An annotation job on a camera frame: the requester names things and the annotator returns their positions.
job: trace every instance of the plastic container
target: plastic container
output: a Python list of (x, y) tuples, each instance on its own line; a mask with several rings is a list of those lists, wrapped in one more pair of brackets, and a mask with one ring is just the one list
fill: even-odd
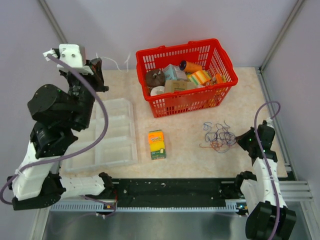
[[(66, 173), (94, 171), (99, 167), (116, 167), (138, 162), (135, 122), (132, 103), (124, 98), (104, 101), (109, 126), (103, 140), (94, 148), (64, 161)], [(89, 128), (73, 134), (79, 139), (65, 154), (74, 153), (91, 144), (104, 128), (100, 106), (94, 103)]]
[[(149, 102), (155, 118), (219, 106), (230, 88), (238, 83), (233, 65), (217, 39), (190, 41), (177, 46), (160, 46), (136, 53), (136, 70), (144, 99)], [(167, 65), (179, 66), (181, 61), (201, 65), (211, 76), (224, 75), (226, 82), (186, 91), (150, 96), (145, 75), (152, 69)]]

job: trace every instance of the marble pattern surface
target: marble pattern surface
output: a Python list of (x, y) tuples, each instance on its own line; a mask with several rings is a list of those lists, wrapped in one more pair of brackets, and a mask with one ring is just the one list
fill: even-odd
[[(106, 172), (113, 178), (233, 178), (241, 171), (252, 171), (248, 153), (235, 145), (226, 153), (218, 153), (205, 146), (204, 122), (226, 123), (230, 132), (239, 136), (254, 125), (258, 107), (265, 102), (256, 71), (253, 67), (235, 68), (238, 84), (233, 86), (220, 106), (187, 113), (154, 118), (136, 70), (119, 72), (105, 70), (105, 85), (109, 92), (99, 93), (102, 100), (126, 98), (133, 103), (138, 164), (101, 167), (96, 171), (62, 175), (92, 176)], [(265, 107), (258, 117), (258, 124), (269, 116)], [(166, 159), (151, 160), (148, 132), (162, 129), (165, 138)], [(272, 150), (278, 157), (278, 176), (286, 177), (284, 159), (277, 140)]]

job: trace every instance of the cable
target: cable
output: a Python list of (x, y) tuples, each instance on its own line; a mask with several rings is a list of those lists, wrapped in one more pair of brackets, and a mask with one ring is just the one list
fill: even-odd
[(213, 148), (217, 153), (223, 154), (237, 143), (236, 136), (232, 132), (229, 132), (231, 127), (226, 124), (226, 121), (223, 122), (225, 126), (220, 123), (215, 124), (216, 131), (212, 131), (211, 122), (207, 121), (203, 124), (203, 130), (207, 131), (204, 135), (204, 140), (206, 143), (210, 143), (210, 146), (201, 146), (201, 144), (199, 144), (199, 147), (203, 149)]
[(280, 201), (279, 201), (279, 196), (278, 196), (278, 192), (277, 192), (277, 188), (276, 188), (276, 184), (275, 184), (275, 181), (274, 181), (274, 178), (272, 177), (272, 170), (271, 170), (271, 167), (268, 163), (268, 160), (267, 160), (267, 156), (264, 152), (264, 148), (262, 147), (262, 144), (261, 144), (261, 141), (260, 141), (260, 138), (259, 138), (259, 134), (258, 134), (258, 128), (257, 128), (257, 119), (258, 119), (258, 115), (259, 115), (259, 112), (261, 111), (261, 109), (268, 105), (268, 104), (277, 104), (278, 105), (278, 110), (276, 111), (276, 113), (271, 117), (271, 119), (274, 119), (278, 113), (280, 112), (280, 109), (281, 109), (281, 105), (278, 101), (268, 101), (264, 104), (262, 104), (258, 110), (256, 111), (255, 113), (255, 116), (254, 116), (254, 132), (255, 132), (255, 137), (256, 137), (256, 140), (259, 144), (259, 147), (260, 147), (260, 150), (261, 150), (261, 153), (262, 153), (262, 156), (264, 158), (264, 161), (265, 161), (265, 164), (266, 164), (266, 168), (268, 169), (268, 173), (269, 173), (269, 176), (270, 176), (270, 179), (271, 179), (271, 184), (272, 184), (272, 189), (273, 189), (273, 192), (274, 192), (274, 195), (275, 195), (275, 203), (276, 203), (276, 214), (275, 214), (275, 222), (274, 222), (274, 226), (273, 226), (273, 229), (272, 229), (272, 232), (271, 232), (271, 235), (270, 237), (268, 238), (268, 240), (272, 240), (272, 238), (276, 235), (276, 232), (277, 232), (277, 228), (278, 228), (278, 225), (279, 225), (279, 219), (280, 219)]
[(53, 229), (53, 223), (52, 223), (52, 220), (50, 221), (49, 223), (49, 227), (50, 227), (50, 231), (54, 234), (54, 235), (60, 235), (64, 230), (66, 230), (68, 227), (70, 227), (72, 224), (74, 224), (76, 221), (78, 221), (79, 219), (82, 219), (84, 217), (87, 217), (87, 216), (101, 216), (103, 219), (105, 218), (109, 218), (111, 216), (113, 216), (116, 212), (116, 209), (114, 209), (114, 211), (112, 211), (110, 214), (108, 215), (104, 215), (104, 214), (100, 214), (100, 213), (96, 213), (96, 212), (88, 212), (88, 213), (85, 213), (85, 214), (82, 214), (80, 216), (77, 216), (76, 218), (74, 218), (73, 220), (71, 220), (70, 222), (64, 224), (64, 226), (59, 230), (59, 231), (54, 231)]
[(100, 201), (98, 199), (94, 199), (94, 198), (91, 198), (91, 197), (88, 197), (88, 196), (85, 196), (85, 195), (80, 195), (80, 197), (82, 197), (82, 198), (84, 198), (86, 200), (90, 200), (90, 201), (93, 201), (93, 202), (96, 202), (96, 203), (100, 203), (100, 204), (103, 204), (103, 205), (106, 205), (106, 206), (110, 206), (110, 205), (108, 205), (107, 202)]
[(37, 162), (33, 162), (33, 163), (29, 163), (26, 164), (24, 166), (22, 166), (19, 170), (18, 173), (15, 173), (1, 188), (0, 190), (0, 200), (1, 202), (3, 202), (4, 204), (7, 205), (12, 205), (11, 202), (5, 200), (4, 198), (4, 192), (5, 189), (9, 186), (9, 184), (11, 184), (13, 182), (13, 180), (19, 175), (21, 174), (25, 169), (27, 168), (31, 168), (34, 166), (38, 166), (38, 165), (42, 165), (42, 164), (52, 164), (52, 163), (57, 163), (69, 158), (73, 158), (77, 155), (80, 155), (88, 150), (90, 150), (91, 148), (93, 148), (95, 145), (97, 145), (106, 135), (107, 130), (108, 130), (108, 126), (109, 126), (109, 119), (108, 119), (108, 113), (107, 110), (101, 100), (101, 98), (97, 95), (96, 91), (92, 88), (92, 86), (87, 82), (87, 80), (81, 76), (80, 73), (78, 73), (75, 69), (73, 69), (72, 67), (70, 67), (68, 64), (64, 63), (63, 61), (55, 58), (54, 56), (52, 56), (51, 54), (48, 54), (47, 57), (52, 60), (53, 62), (55, 62), (56, 64), (59, 64), (61, 66), (63, 66), (65, 69), (68, 69), (87, 89), (88, 91), (92, 94), (92, 96), (96, 99), (96, 101), (99, 103), (102, 113), (103, 113), (103, 117), (104, 117), (104, 127), (103, 130), (100, 134), (100, 136), (91, 144), (89, 144), (88, 146), (84, 147), (83, 149), (73, 152), (71, 154), (68, 155), (63, 155), (54, 159), (50, 159), (50, 160), (43, 160), (43, 161), (37, 161)]
[(221, 212), (214, 212), (215, 215), (223, 216), (223, 217), (228, 217), (228, 218), (247, 218), (247, 215), (238, 215), (235, 212), (230, 212), (231, 214), (227, 213), (221, 213)]
[[(124, 62), (124, 63), (126, 64), (126, 71), (125, 71), (125, 73), (128, 73), (128, 72), (129, 72), (129, 59), (130, 59), (130, 56), (131, 56), (131, 53), (129, 53), (127, 59), (126, 59), (125, 62)], [(116, 65), (116, 68), (117, 68), (120, 72), (123, 72), (122, 70), (120, 70), (120, 68), (119, 68), (119, 66), (118, 66), (118, 63), (117, 63), (115, 60), (113, 60), (112, 58), (109, 58), (109, 57), (106, 57), (106, 56), (101, 56), (100, 58), (101, 58), (101, 59), (108, 59), (108, 60), (114, 62), (115, 65)]]

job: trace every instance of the metal floor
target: metal floor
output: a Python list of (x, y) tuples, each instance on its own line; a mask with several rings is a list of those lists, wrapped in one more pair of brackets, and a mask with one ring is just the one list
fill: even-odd
[[(290, 240), (311, 240), (299, 203), (289, 209), (297, 214)], [(119, 212), (103, 220), (85, 216), (61, 234), (66, 223), (83, 212), (51, 212), (42, 240), (246, 240), (245, 217), (212, 212)]]

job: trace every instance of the white cable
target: white cable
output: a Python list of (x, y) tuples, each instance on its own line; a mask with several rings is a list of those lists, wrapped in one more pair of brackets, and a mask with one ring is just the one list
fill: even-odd
[[(125, 62), (124, 62), (124, 63), (126, 64), (126, 71), (125, 71), (125, 73), (128, 73), (128, 72), (129, 72), (129, 59), (130, 59), (130, 57), (131, 57), (131, 52), (129, 53), (127, 59), (126, 59)], [(119, 68), (119, 66), (118, 66), (118, 63), (117, 63), (115, 60), (113, 60), (112, 58), (109, 58), (109, 57), (106, 57), (106, 56), (101, 56), (100, 58), (101, 58), (101, 59), (108, 59), (108, 60), (114, 62), (115, 65), (116, 65), (116, 68), (117, 68), (120, 72), (124, 72), (124, 71), (120, 70), (120, 68)]]

